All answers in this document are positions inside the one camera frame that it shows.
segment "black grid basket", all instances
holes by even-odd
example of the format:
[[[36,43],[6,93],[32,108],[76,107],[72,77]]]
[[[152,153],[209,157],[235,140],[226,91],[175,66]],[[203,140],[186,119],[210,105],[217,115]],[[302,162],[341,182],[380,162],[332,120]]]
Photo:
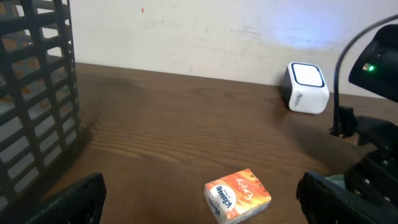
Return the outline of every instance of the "black grid basket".
[[[0,0],[0,214],[73,145],[69,0]]]

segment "white cube device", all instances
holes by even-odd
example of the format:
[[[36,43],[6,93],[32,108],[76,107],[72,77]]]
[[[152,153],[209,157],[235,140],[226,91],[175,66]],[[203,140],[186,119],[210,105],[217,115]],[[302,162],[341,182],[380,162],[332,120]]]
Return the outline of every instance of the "white cube device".
[[[286,106],[297,112],[322,113],[329,100],[321,70],[307,63],[292,62],[287,66],[281,92]]]

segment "orange package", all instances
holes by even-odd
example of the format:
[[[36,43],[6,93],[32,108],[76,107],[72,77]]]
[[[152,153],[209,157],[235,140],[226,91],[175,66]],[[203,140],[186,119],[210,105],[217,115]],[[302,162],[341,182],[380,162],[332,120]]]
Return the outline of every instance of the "orange package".
[[[270,194],[250,169],[205,184],[203,194],[220,224],[241,222],[271,202]]]

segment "wood grain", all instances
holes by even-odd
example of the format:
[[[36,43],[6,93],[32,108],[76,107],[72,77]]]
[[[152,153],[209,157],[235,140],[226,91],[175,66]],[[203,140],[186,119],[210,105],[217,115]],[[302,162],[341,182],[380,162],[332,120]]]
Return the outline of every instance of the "wood grain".
[[[78,64],[80,155],[48,194],[102,172],[102,223],[216,223],[203,185],[250,168],[272,195],[245,223],[307,223],[295,190],[304,172],[344,172],[373,147],[330,136],[320,115],[285,108],[278,88]],[[356,114],[395,121],[387,100],[341,96]]]

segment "device top light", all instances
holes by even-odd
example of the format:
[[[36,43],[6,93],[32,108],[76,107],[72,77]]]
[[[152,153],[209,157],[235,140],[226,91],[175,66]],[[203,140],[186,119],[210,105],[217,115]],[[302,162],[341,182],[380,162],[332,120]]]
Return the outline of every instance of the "device top light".
[[[294,63],[292,67],[297,83],[317,87],[323,86],[322,76],[318,67],[301,63]]]

